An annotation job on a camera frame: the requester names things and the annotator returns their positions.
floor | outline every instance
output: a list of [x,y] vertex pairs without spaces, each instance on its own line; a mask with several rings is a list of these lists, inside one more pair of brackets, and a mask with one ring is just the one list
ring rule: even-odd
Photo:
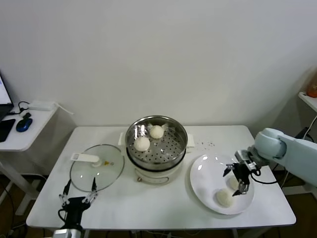
[[[283,174],[275,175],[277,179],[283,178]],[[287,180],[285,186],[296,186],[302,185],[303,181],[300,179],[293,177],[290,175],[289,180]],[[28,177],[28,181],[32,181],[34,178]],[[0,183],[6,186],[9,183],[9,180],[0,176]],[[3,192],[3,187],[0,184],[0,194]],[[39,189],[44,185],[44,181],[41,182]],[[21,202],[24,192],[21,191],[15,185],[12,186],[9,191],[14,208],[16,209]],[[300,194],[300,195],[291,195],[287,196],[287,200],[290,203],[296,218],[297,222],[293,226],[288,227],[279,227],[279,228],[271,228],[267,231],[262,238],[298,238],[298,237],[317,237],[317,201],[310,194]],[[14,216],[14,226],[22,224],[25,222],[27,218],[27,214],[30,212],[33,203],[29,204],[26,215],[24,216]],[[12,205],[9,197],[7,196],[5,200],[0,205],[0,234],[7,235],[10,230],[12,222]],[[238,233],[241,235],[246,232],[247,229],[238,230]],[[193,236],[193,234],[198,231],[173,231],[173,236],[178,236],[181,238],[232,238],[231,230],[204,230],[200,231],[197,235]],[[47,229],[35,229],[31,227],[21,226],[17,228],[12,237],[26,237],[26,238],[42,238],[42,237],[50,237],[52,236],[52,232]],[[90,238],[160,238],[161,235],[153,235],[147,233],[145,231],[138,232],[136,234],[130,234],[128,231],[91,231]]]

computer monitor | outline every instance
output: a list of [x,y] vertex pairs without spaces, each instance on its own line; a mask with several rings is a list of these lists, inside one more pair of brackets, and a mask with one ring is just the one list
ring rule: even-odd
[[13,108],[12,100],[0,74],[0,120]]

steamed bun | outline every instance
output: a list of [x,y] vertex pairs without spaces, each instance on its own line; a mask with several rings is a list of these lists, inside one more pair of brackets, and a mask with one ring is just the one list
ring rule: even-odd
[[228,189],[227,188],[224,188],[222,190],[219,190],[217,193],[216,193],[216,198],[218,200],[218,203],[221,205],[221,206],[224,206],[224,207],[230,207],[232,206],[233,204],[233,197],[232,195],[229,193]]
[[230,178],[229,178],[229,185],[230,185],[230,187],[233,189],[233,190],[238,190],[238,188],[239,188],[239,182],[238,182],[238,180],[237,180],[237,178],[235,177],[235,176],[231,176]]
[[159,125],[154,125],[152,126],[151,130],[150,130],[150,136],[153,139],[160,139],[162,138],[164,135],[164,129],[163,127],[159,126]]
[[134,148],[137,151],[144,152],[150,147],[150,140],[146,137],[138,137],[134,141]]

power strip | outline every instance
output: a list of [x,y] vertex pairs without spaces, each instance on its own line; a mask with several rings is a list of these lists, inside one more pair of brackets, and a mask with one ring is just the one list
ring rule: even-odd
[[29,110],[51,111],[56,107],[55,102],[33,101],[28,105]]

orange object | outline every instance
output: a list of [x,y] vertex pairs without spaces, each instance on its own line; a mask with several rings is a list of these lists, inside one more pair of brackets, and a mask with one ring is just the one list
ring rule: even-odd
[[309,82],[306,94],[312,98],[317,98],[317,73]]

